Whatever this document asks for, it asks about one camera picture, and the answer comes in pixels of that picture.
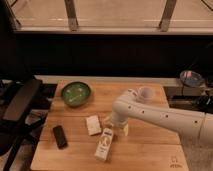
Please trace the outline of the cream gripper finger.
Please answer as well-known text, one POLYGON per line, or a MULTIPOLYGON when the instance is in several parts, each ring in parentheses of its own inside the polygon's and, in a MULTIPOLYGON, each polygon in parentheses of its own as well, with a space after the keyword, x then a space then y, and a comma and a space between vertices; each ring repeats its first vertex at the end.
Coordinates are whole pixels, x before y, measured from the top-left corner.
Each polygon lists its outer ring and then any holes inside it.
POLYGON ((104 128, 111 128, 112 127, 109 116, 107 116, 106 118, 103 119, 102 125, 103 125, 104 128))
POLYGON ((124 126, 123 132, 124 132, 124 135, 125 135, 125 136, 128 136, 128 134, 129 134, 129 125, 125 125, 125 126, 124 126))

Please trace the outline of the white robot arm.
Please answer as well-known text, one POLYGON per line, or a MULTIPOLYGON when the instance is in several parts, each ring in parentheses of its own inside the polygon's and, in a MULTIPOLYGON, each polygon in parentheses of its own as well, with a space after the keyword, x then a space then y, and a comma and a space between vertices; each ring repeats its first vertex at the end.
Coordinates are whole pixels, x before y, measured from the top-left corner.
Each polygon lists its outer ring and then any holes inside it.
POLYGON ((143 104, 134 89, 127 89, 113 101, 112 112, 104 119, 104 124, 125 128, 129 118, 213 145, 213 114, 210 113, 143 104))

